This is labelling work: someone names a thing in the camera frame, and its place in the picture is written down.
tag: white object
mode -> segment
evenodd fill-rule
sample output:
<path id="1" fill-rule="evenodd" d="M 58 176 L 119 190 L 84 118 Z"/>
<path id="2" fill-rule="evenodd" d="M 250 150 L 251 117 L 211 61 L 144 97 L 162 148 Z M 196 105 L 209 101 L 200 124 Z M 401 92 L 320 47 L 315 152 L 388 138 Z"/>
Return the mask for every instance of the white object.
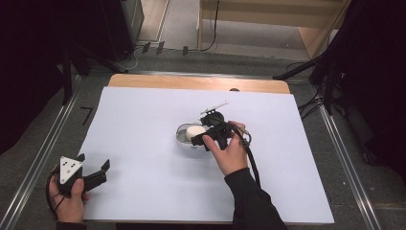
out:
<path id="1" fill-rule="evenodd" d="M 59 160 L 60 166 L 60 179 L 59 183 L 65 184 L 73 174 L 75 174 L 81 167 L 82 162 L 61 156 Z"/>
<path id="2" fill-rule="evenodd" d="M 230 104 L 219 112 L 250 131 L 262 189 L 283 221 L 333 223 L 293 95 L 129 87 L 103 89 L 79 151 L 86 153 L 84 174 L 111 161 L 107 182 L 90 192 L 84 218 L 232 221 L 233 195 L 213 155 L 181 148 L 173 138 L 181 124 L 197 122 L 202 107 L 225 99 Z"/>
<path id="3" fill-rule="evenodd" d="M 186 140 L 191 141 L 192 137 L 197 136 L 206 131 L 203 126 L 190 126 L 186 129 Z"/>

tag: black jacket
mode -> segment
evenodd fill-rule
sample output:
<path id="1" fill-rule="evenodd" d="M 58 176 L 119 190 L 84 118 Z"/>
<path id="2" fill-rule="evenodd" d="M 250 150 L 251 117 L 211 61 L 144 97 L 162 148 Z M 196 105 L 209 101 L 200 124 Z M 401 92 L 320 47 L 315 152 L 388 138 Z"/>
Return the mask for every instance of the black jacket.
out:
<path id="1" fill-rule="evenodd" d="M 271 202 L 271 196 L 257 186 L 248 168 L 227 175 L 225 181 L 235 200 L 234 230 L 287 229 Z M 86 225 L 57 223 L 56 230 L 65 229 L 81 230 L 86 229 Z"/>

